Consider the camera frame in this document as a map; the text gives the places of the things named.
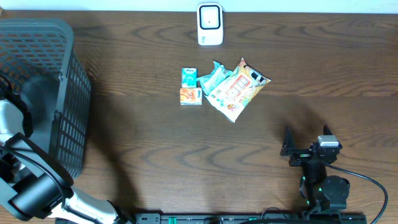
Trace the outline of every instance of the gray plastic basket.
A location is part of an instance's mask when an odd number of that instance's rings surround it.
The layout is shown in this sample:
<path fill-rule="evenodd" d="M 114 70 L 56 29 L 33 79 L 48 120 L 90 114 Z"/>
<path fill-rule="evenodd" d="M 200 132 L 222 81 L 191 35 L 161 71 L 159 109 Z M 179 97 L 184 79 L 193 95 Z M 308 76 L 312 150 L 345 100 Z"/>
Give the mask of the gray plastic basket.
<path fill-rule="evenodd" d="M 32 113 L 30 139 L 70 175 L 83 163 L 91 85 L 60 19 L 0 20 L 0 72 Z"/>

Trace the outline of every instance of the wooden table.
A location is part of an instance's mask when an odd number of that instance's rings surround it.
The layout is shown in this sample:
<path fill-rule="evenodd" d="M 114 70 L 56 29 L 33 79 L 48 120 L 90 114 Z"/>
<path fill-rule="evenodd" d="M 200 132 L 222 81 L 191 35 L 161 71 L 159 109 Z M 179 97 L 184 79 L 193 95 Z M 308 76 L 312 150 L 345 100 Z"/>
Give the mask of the wooden table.
<path fill-rule="evenodd" d="M 60 17 L 93 85 L 86 159 L 75 185 L 131 212 L 262 212 L 305 205 L 300 168 L 279 157 L 284 128 L 308 147 L 328 124 L 343 145 L 334 165 L 380 181 L 398 222 L 398 16 L 225 13 L 222 45 L 197 44 L 196 14 L 5 11 Z M 236 123 L 206 100 L 180 106 L 182 67 L 244 57 L 272 78 Z M 348 211 L 369 222 L 383 202 L 351 182 Z M 0 208 L 0 223 L 19 223 Z M 53 220 L 32 220 L 31 223 Z"/>

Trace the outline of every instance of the plastic snack package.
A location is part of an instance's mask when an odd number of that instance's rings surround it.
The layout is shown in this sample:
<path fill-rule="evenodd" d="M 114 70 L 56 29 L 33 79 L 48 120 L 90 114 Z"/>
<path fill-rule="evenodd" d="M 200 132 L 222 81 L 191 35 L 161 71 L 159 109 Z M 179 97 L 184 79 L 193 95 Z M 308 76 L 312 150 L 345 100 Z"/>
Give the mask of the plastic snack package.
<path fill-rule="evenodd" d="M 205 95 L 209 95 L 218 84 L 230 75 L 232 75 L 232 71 L 227 70 L 224 65 L 218 62 L 214 62 L 214 70 L 209 75 L 199 77 L 197 80 L 200 82 Z"/>
<path fill-rule="evenodd" d="M 181 88 L 196 88 L 197 76 L 196 68 L 182 68 Z"/>
<path fill-rule="evenodd" d="M 206 99 L 235 122 L 248 103 L 270 81 L 249 67 L 242 58 L 233 74 L 214 88 Z"/>
<path fill-rule="evenodd" d="M 201 105 L 203 94 L 201 88 L 181 88 L 180 104 L 181 105 Z"/>

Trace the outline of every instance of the white device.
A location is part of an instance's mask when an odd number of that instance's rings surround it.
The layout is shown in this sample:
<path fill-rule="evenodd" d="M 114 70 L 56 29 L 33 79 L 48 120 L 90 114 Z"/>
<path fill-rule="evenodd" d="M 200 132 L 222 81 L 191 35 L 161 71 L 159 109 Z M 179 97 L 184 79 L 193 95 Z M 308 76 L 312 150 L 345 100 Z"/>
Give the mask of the white device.
<path fill-rule="evenodd" d="M 200 4 L 197 9 L 197 19 L 200 45 L 219 45 L 223 42 L 223 10 L 219 4 Z"/>

